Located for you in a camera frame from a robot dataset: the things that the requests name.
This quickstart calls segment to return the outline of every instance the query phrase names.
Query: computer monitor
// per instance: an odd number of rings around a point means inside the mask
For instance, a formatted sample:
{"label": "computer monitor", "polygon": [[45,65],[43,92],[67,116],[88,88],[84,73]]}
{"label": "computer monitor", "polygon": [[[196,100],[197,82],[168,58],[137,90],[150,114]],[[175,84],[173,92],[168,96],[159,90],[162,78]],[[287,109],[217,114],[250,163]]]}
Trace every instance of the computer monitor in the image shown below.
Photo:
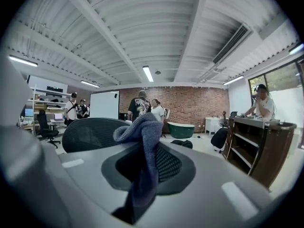
{"label": "computer monitor", "polygon": [[25,116],[34,116],[33,109],[25,109]]}
{"label": "computer monitor", "polygon": [[54,113],[54,119],[62,119],[62,113]]}

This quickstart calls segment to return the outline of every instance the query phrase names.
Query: green bathtub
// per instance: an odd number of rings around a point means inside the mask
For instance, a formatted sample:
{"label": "green bathtub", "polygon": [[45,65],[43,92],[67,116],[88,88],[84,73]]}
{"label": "green bathtub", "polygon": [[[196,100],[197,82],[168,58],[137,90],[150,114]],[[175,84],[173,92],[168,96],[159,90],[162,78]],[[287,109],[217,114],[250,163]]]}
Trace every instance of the green bathtub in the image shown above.
{"label": "green bathtub", "polygon": [[194,134],[194,125],[191,124],[180,124],[167,122],[170,134],[176,139],[187,139],[191,138]]}

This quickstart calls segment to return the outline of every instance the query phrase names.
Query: brick wall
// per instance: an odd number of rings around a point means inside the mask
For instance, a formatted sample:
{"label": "brick wall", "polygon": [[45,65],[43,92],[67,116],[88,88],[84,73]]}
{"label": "brick wall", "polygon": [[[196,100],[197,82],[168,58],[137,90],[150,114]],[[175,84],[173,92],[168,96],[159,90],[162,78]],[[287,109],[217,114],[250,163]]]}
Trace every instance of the brick wall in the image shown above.
{"label": "brick wall", "polygon": [[[121,89],[119,112],[126,113],[130,101],[138,95],[140,88]],[[205,117],[222,116],[229,113],[228,90],[194,87],[152,87],[146,89],[147,98],[158,99],[164,108],[170,109],[169,122],[193,124],[200,131],[199,124],[205,124]]]}
{"label": "brick wall", "polygon": [[76,103],[80,104],[80,100],[85,99],[85,104],[88,105],[88,104],[90,104],[90,97],[91,97],[91,93],[93,91],[88,91],[85,89],[80,89],[80,88],[68,85],[66,92],[68,94],[77,92]]}

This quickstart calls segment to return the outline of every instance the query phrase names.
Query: white floor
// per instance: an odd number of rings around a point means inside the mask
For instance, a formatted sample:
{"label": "white floor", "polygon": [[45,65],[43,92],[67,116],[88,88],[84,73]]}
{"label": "white floor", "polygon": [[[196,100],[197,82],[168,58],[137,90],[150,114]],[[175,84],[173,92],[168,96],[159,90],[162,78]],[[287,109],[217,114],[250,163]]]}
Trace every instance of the white floor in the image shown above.
{"label": "white floor", "polygon": [[[218,158],[224,160],[222,154],[219,154],[218,151],[214,150],[213,145],[211,144],[211,138],[213,135],[209,136],[209,134],[200,133],[194,134],[191,138],[188,139],[181,139],[181,140],[189,140],[193,144],[193,150],[207,153]],[[61,141],[62,136],[57,137],[56,140]],[[175,140],[170,134],[166,134],[166,137],[162,137],[161,141],[164,142],[172,142]],[[56,149],[57,154],[66,153],[61,144],[57,144],[58,149]],[[280,194],[287,192],[293,187],[293,184],[298,178],[298,175],[302,169],[304,163],[304,150],[295,149],[292,154],[289,154],[280,173],[278,174],[277,178],[273,182],[270,187],[270,195],[275,198]]]}

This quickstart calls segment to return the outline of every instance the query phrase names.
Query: fluorescent light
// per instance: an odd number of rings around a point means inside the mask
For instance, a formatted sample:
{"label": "fluorescent light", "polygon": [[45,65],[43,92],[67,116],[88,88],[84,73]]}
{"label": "fluorescent light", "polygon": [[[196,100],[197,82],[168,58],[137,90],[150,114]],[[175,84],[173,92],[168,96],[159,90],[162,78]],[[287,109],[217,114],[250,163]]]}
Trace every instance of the fluorescent light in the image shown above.
{"label": "fluorescent light", "polygon": [[89,82],[86,82],[86,81],[83,81],[83,80],[81,80],[81,83],[99,88],[98,85],[93,85],[93,84],[91,84],[91,83],[89,83]]}
{"label": "fluorescent light", "polygon": [[145,74],[147,75],[148,80],[150,82],[154,82],[153,78],[152,78],[152,75],[151,75],[151,72],[150,72],[150,69],[149,69],[149,66],[143,66],[143,70],[144,70]]}
{"label": "fluorescent light", "polygon": [[34,66],[34,67],[37,67],[38,64],[37,63],[33,63],[33,62],[30,62],[30,61],[27,61],[27,60],[24,60],[24,59],[21,59],[19,57],[14,57],[14,56],[9,56],[9,58],[13,61],[16,61],[16,62],[20,62],[20,63],[24,63],[24,64],[27,64],[27,65],[30,65],[30,66]]}
{"label": "fluorescent light", "polygon": [[233,82],[238,81],[239,79],[241,79],[241,78],[243,78],[243,77],[244,77],[244,76],[237,77],[237,78],[235,78],[235,79],[232,79],[232,80],[230,80],[230,81],[224,83],[223,85],[229,85],[229,84],[231,84],[231,83],[233,83]]}
{"label": "fluorescent light", "polygon": [[304,48],[304,44],[300,44],[297,47],[295,47],[294,49],[292,49],[291,51],[289,51],[289,55],[292,55],[294,53],[297,53],[298,51],[302,50]]}

